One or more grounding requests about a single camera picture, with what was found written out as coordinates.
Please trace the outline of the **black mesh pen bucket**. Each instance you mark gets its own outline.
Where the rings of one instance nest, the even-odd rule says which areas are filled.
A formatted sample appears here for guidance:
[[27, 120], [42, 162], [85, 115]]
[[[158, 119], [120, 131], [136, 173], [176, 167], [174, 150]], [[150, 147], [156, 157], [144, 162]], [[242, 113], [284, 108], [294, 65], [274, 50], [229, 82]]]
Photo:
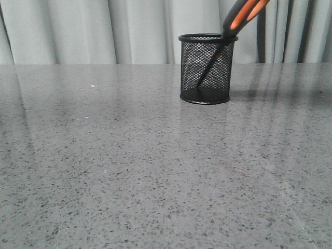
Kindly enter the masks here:
[[230, 99], [233, 47], [238, 37], [194, 33], [181, 42], [180, 98], [194, 104], [220, 104]]

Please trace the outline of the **grey orange handled scissors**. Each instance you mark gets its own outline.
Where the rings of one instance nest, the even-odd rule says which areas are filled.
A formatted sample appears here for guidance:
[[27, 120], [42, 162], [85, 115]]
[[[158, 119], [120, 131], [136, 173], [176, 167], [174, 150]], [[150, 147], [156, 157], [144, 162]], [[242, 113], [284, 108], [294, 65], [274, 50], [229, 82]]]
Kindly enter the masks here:
[[[249, 0], [236, 1], [231, 10], [227, 14], [223, 22], [223, 38], [236, 38], [238, 33], [254, 19], [269, 3], [268, 0]], [[213, 68], [215, 62], [220, 57], [225, 45], [218, 45], [209, 63], [205, 67], [201, 77], [198, 80], [197, 87], [201, 86], [210, 70]]]

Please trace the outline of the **grey pleated curtain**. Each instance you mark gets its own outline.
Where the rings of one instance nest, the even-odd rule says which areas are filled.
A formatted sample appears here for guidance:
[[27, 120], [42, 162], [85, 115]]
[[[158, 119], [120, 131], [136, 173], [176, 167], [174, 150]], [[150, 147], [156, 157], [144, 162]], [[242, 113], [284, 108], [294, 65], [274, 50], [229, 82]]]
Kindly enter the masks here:
[[[1, 1], [1, 64], [173, 64], [178, 37], [221, 33], [233, 1]], [[270, 1], [236, 63], [331, 61], [331, 1]]]

